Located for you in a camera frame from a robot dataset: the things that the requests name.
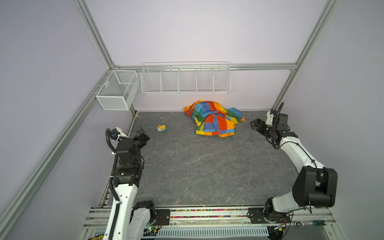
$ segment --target white mesh basket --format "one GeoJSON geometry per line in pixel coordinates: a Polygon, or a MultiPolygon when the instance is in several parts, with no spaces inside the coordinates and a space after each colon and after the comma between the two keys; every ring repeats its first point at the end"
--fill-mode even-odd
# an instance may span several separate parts
{"type": "Polygon", "coordinates": [[[104,110],[129,110],[138,88],[136,71],[113,70],[96,97],[104,110]]]}
{"type": "Polygon", "coordinates": [[[229,64],[143,67],[141,90],[144,94],[229,93],[229,64]]]}

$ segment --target white wire basket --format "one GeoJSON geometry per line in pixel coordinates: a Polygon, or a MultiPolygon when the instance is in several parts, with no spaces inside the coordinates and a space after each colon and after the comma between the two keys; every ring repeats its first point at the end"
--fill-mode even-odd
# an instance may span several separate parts
{"type": "Polygon", "coordinates": [[[192,65],[182,63],[169,66],[165,64],[143,63],[141,90],[144,94],[228,94],[231,92],[229,63],[194,63],[192,65]]]}
{"type": "Polygon", "coordinates": [[[129,110],[139,84],[136,71],[113,70],[96,98],[104,110],[129,110]]]}

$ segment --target white backdrop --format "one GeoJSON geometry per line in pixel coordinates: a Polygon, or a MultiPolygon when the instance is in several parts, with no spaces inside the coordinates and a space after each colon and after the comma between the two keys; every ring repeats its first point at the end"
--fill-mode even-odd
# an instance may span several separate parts
{"type": "Polygon", "coordinates": [[[133,106],[139,111],[182,111],[185,106],[202,99],[238,110],[270,109],[289,72],[289,70],[232,71],[232,91],[229,94],[145,95],[139,88],[133,106]]]}
{"type": "Polygon", "coordinates": [[[295,62],[326,0],[87,0],[119,66],[295,62]]]}

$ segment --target gray marble surface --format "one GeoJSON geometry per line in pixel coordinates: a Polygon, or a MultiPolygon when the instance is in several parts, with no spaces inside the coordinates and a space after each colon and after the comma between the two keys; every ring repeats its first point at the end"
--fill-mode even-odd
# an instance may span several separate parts
{"type": "Polygon", "coordinates": [[[221,138],[196,134],[196,123],[184,112],[138,113],[133,134],[142,127],[151,139],[141,149],[145,169],[135,201],[264,205],[267,198],[289,192],[297,177],[293,163],[249,125],[264,119],[265,112],[242,114],[246,122],[235,126],[235,135],[221,138]],[[157,132],[160,124],[164,132],[157,132]]]}

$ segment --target small toy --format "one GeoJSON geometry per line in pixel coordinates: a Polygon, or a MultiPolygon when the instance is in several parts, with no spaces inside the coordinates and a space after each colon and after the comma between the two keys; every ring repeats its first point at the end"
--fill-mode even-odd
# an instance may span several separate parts
{"type": "Polygon", "coordinates": [[[157,126],[157,131],[158,132],[164,132],[166,130],[166,126],[165,125],[158,125],[157,126]]]}

